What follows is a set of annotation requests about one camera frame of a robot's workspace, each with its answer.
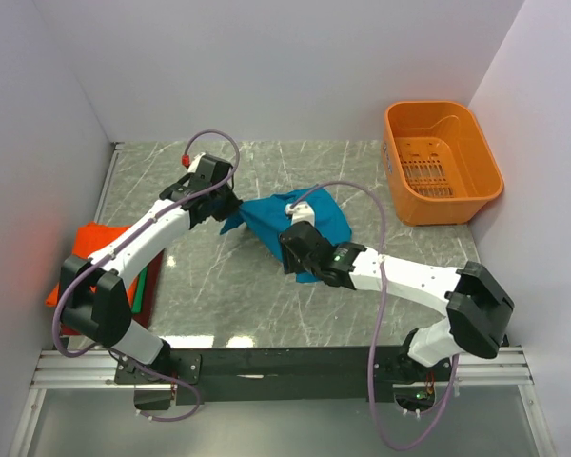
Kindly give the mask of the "teal blue t shirt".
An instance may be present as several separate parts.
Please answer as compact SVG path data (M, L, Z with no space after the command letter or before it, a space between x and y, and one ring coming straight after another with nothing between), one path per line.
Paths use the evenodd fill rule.
M286 263L279 235L292 223L291 216L286 213L286 206L297 201L308 191L309 189L294 189L288 193L244 201L235 213L227 217L220 234L224 235L246 224L284 267ZM325 189L316 190L304 197L303 201L314 211L315 228L332 245L351 241L352 229L336 201Z

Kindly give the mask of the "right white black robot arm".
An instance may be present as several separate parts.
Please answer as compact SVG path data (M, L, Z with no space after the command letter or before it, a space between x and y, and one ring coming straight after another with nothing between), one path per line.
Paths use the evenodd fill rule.
M285 273L309 273L328 286L385 292L431 308L442 320L412 330L397 354L381 364L388 379L411 384L456 354L498 356L514 303L488 269L407 261L350 242L331 244L308 222L279 236Z

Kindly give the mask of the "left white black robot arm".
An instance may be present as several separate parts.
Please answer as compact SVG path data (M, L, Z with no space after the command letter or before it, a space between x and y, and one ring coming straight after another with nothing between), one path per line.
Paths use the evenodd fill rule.
M151 383L174 372L169 343L132 317L130 284L168 245L206 219L225 220L241 204L232 189L235 167L202 153L187 174L165 188L147 213L115 241L61 267L53 328L68 327L137 361Z

